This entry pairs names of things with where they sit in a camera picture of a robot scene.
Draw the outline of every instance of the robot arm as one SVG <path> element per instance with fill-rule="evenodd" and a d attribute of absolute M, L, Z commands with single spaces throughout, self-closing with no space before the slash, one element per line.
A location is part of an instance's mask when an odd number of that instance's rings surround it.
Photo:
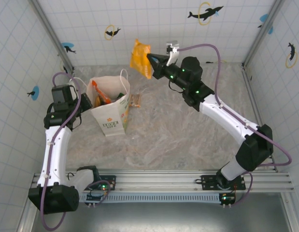
<path fill-rule="evenodd" d="M 81 95 L 81 103 L 75 116 L 73 116 L 65 127 L 61 129 L 53 143 L 50 163 L 48 164 L 49 149 L 52 138 L 59 127 L 70 117 L 72 111 L 77 105 L 77 94 L 73 97 L 71 91 L 73 86 L 62 85 L 52 88 L 54 103 L 50 105 L 44 118 L 44 127 L 46 129 L 46 148 L 43 161 L 41 176 L 36 188 L 30 188 L 28 197 L 38 209 L 41 206 L 42 190 L 45 185 L 45 175 L 47 165 L 50 167 L 48 175 L 44 213 L 59 213 L 75 211 L 79 204 L 79 194 L 91 183 L 100 180 L 100 175 L 95 166 L 86 166 L 79 168 L 76 175 L 69 181 L 66 177 L 66 157 L 68 143 L 73 130 L 73 123 L 81 113 L 92 107 L 87 95 Z"/>
<path fill-rule="evenodd" d="M 178 57 L 178 44 L 171 42 L 167 44 L 169 56 L 158 54 L 147 54 L 156 79 L 166 77 L 170 82 L 180 87 L 185 102 L 206 114 L 225 130 L 227 130 L 241 145 L 236 156 L 216 173 L 216 181 L 221 189 L 227 189 L 234 185 L 234 181 L 245 172 L 253 171 L 258 165 L 265 161 L 272 153 L 273 146 L 263 138 L 247 129 L 247 125 L 258 132 L 272 138 L 271 128 L 267 125 L 259 126 L 243 116 L 221 101 L 221 104 L 233 112 L 237 117 L 246 122 L 246 126 L 241 124 L 233 116 L 227 113 L 218 104 L 214 91 L 201 81 L 202 67 L 196 57 L 186 57 L 183 59 L 181 67 L 176 66 Z"/>

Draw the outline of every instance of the orange item in bag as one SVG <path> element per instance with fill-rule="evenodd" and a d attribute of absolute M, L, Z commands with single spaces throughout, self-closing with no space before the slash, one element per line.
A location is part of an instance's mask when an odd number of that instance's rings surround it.
<path fill-rule="evenodd" d="M 139 71 L 147 79 L 151 79 L 151 66 L 147 59 L 148 53 L 150 53 L 150 45 L 142 44 L 138 39 L 135 39 L 130 67 Z"/>
<path fill-rule="evenodd" d="M 95 81 L 92 81 L 92 86 L 95 88 L 95 90 L 98 92 L 98 94 L 103 98 L 103 101 L 106 103 L 106 104 L 109 104 L 109 103 L 112 103 L 112 100 L 106 96 L 99 88 L 98 88 L 98 84 L 97 82 Z"/>

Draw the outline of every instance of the white tiled wall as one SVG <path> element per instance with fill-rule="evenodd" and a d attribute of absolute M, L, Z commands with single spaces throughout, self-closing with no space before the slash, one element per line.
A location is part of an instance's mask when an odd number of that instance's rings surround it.
<path fill-rule="evenodd" d="M 203 5 L 200 14 L 207 8 L 223 8 L 206 26 L 201 26 L 197 18 L 187 18 L 190 11 L 198 14 L 202 0 L 39 2 L 59 39 L 74 44 L 76 54 L 68 52 L 73 65 L 105 65 L 129 64 L 136 38 L 159 54 L 165 54 L 169 40 L 177 40 L 181 47 L 212 43 L 223 60 L 243 62 L 262 25 L 260 17 L 269 12 L 274 0 L 209 0 L 210 7 Z M 121 30 L 108 41 L 104 32 L 110 24 Z M 184 52 L 179 61 L 188 55 L 197 56 L 201 62 L 217 61 L 210 48 Z"/>
<path fill-rule="evenodd" d="M 273 129 L 273 137 L 291 154 L 293 162 L 280 170 L 290 172 L 299 201 L 299 0 L 287 0 L 274 21 L 274 33 L 267 35 L 248 71 L 264 123 Z M 291 43 L 293 60 L 286 68 Z M 275 150 L 276 162 L 285 155 Z"/>
<path fill-rule="evenodd" d="M 42 166 L 43 117 L 59 63 L 28 1 L 0 0 L 0 232 L 16 230 L 33 172 Z M 33 101 L 27 92 L 36 85 Z"/>

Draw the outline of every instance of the paper bag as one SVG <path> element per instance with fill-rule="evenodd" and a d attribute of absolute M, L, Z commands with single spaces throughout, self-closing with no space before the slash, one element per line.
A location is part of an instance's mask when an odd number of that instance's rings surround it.
<path fill-rule="evenodd" d="M 120 93 L 124 94 L 124 96 L 117 101 L 92 108 L 90 111 L 100 125 L 105 136 L 125 134 L 128 124 L 130 96 L 130 84 L 128 80 L 121 77 L 121 82 L 120 76 L 91 78 L 86 93 L 93 105 L 98 93 L 92 86 L 92 80 L 94 80 L 98 84 L 99 89 L 112 100 L 115 100 Z"/>

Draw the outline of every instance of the metal rail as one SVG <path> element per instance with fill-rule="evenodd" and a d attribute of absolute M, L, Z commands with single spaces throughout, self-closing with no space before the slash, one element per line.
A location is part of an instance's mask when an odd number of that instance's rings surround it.
<path fill-rule="evenodd" d="M 215 174 L 216 171 L 135 171 L 135 170 L 99 170 L 100 175 L 116 175 L 116 190 L 112 193 L 223 193 L 221 190 L 202 190 L 194 183 L 204 174 Z M 35 175 L 32 186 L 36 187 L 39 174 Z M 254 171 L 253 192 L 294 192 L 288 173 L 275 171 Z M 250 185 L 250 175 L 244 175 L 246 186 Z"/>
<path fill-rule="evenodd" d="M 243 62 L 244 68 L 246 68 L 248 66 L 248 64 L 251 62 L 252 58 L 256 54 L 256 51 L 260 47 L 262 41 L 264 40 L 264 38 L 267 35 L 268 31 L 270 30 L 271 26 L 273 25 L 274 19 L 277 16 L 277 14 L 278 14 L 279 10 L 281 9 L 282 5 L 284 4 L 284 2 L 285 2 L 285 0 L 276 0 L 274 2 L 274 5 L 271 8 L 271 11 L 270 11 L 267 19 L 265 20 L 265 22 L 263 23 L 263 25 L 261 27 L 261 31 L 257 35 L 254 43 L 252 44 L 252 46 L 249 50 L 248 55 L 246 56 L 246 58 Z"/>
<path fill-rule="evenodd" d="M 51 24 L 49 23 L 40 3 L 38 0 L 28 0 L 29 4 L 32 6 L 36 16 L 40 20 L 41 24 L 43 25 L 47 35 L 49 36 L 50 40 L 53 42 L 53 45 L 55 46 L 56 50 L 58 51 L 58 54 L 60 58 L 62 59 L 62 62 L 67 69 L 69 73 L 73 72 L 73 66 L 72 63 L 67 56 L 66 51 L 63 49 L 61 42 L 59 38 L 57 37 L 54 29 L 52 28 Z"/>

